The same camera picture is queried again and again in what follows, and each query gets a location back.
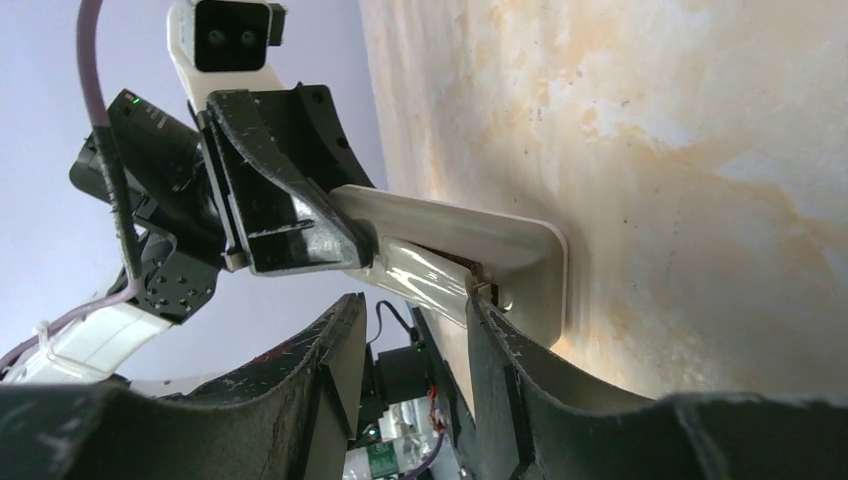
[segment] black camera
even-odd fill
[[[250,72],[282,44],[285,8],[256,1],[185,0],[183,47],[201,72]]]

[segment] beige surface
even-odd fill
[[[391,188],[565,233],[557,353],[848,392],[848,3],[361,4]]]

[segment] bottle label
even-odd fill
[[[367,451],[371,478],[385,478],[399,473],[395,448],[391,442],[369,445]]]

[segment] wire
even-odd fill
[[[115,229],[121,243],[121,256],[127,275],[127,284],[119,292],[80,305],[47,327],[47,334],[53,336],[67,327],[79,317],[85,317],[97,310],[124,303],[135,297],[142,288],[141,280],[141,247],[133,226],[133,212],[130,204],[129,188],[123,165],[118,157],[117,144],[112,132],[109,113],[103,101],[103,91],[97,72],[97,19],[103,0],[82,0],[77,16],[77,70],[82,86],[85,108],[94,130],[94,141],[100,153],[100,169],[106,190],[109,192],[109,203],[115,220]],[[5,370],[12,365],[23,353],[38,344],[38,336],[21,342],[18,346],[0,357],[0,378]]]
[[[374,343],[378,338],[380,338],[380,334],[383,333],[383,311],[381,310],[381,307],[383,306],[388,307],[388,309],[391,310],[392,314],[395,316],[395,320],[397,320],[398,323],[400,323],[400,326],[406,330],[407,335],[412,334],[411,327],[406,324],[395,306],[388,300],[380,300],[377,302],[377,305],[374,306],[374,310],[377,312],[377,335],[375,335],[374,338],[367,343],[367,345]]]
[[[410,471],[406,475],[400,477],[398,480],[415,480],[419,475],[427,471],[430,468],[430,465],[436,460],[436,457],[439,456],[439,451],[442,449],[442,442],[445,439],[445,434],[440,433],[439,439],[436,441],[436,447],[433,448],[433,451],[430,452],[430,455],[427,456],[427,459],[421,462],[421,465],[417,466],[414,470]]]

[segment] gray background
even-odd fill
[[[107,104],[123,87],[190,124],[182,86],[165,46],[174,0],[106,0],[98,30]],[[357,2],[287,2],[285,44],[270,62],[286,86],[330,87],[342,125],[365,170],[386,187],[374,97]],[[109,207],[77,192],[68,169],[90,128],[74,53],[78,2],[2,2],[3,170],[0,177],[0,350],[31,335],[108,284],[119,266]],[[290,337],[340,295],[399,299],[342,273],[265,279],[222,273],[213,300],[185,326],[143,347],[120,373],[173,378],[231,369]],[[376,333],[369,312],[369,338]],[[387,317],[376,350],[408,344]]]

